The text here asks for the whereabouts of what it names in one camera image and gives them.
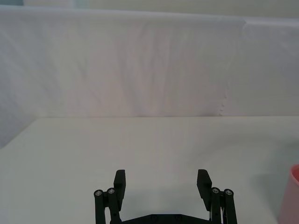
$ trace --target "pink cup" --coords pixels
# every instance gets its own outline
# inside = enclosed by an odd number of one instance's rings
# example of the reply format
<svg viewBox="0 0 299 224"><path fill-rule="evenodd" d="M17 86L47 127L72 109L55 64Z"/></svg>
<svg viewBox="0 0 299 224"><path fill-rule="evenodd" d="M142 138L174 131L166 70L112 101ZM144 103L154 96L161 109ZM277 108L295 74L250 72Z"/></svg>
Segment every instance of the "pink cup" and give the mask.
<svg viewBox="0 0 299 224"><path fill-rule="evenodd" d="M279 224L299 224L299 165L291 168L278 222Z"/></svg>

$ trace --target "table surface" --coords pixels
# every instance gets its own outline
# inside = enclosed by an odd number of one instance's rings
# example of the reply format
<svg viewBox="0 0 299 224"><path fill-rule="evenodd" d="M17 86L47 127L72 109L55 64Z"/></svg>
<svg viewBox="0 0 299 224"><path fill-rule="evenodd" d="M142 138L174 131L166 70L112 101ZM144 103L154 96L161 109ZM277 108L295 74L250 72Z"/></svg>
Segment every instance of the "table surface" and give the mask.
<svg viewBox="0 0 299 224"><path fill-rule="evenodd" d="M122 220L208 218L198 169L235 193L240 224L276 224L299 117L38 119L0 150L0 223L92 224L96 189L125 169Z"/></svg>

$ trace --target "wall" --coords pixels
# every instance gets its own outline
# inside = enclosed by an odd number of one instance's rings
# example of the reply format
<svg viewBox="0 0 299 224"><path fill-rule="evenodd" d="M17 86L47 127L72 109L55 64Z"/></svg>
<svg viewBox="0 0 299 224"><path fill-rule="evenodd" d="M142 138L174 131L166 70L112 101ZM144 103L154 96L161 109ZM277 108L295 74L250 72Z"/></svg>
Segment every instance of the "wall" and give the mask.
<svg viewBox="0 0 299 224"><path fill-rule="evenodd" d="M0 146L38 117L299 115L299 20L0 7Z"/></svg>
<svg viewBox="0 0 299 224"><path fill-rule="evenodd" d="M24 0L25 6L38 7L76 7L74 0Z"/></svg>
<svg viewBox="0 0 299 224"><path fill-rule="evenodd" d="M297 0L89 0L90 8L261 17L299 17Z"/></svg>

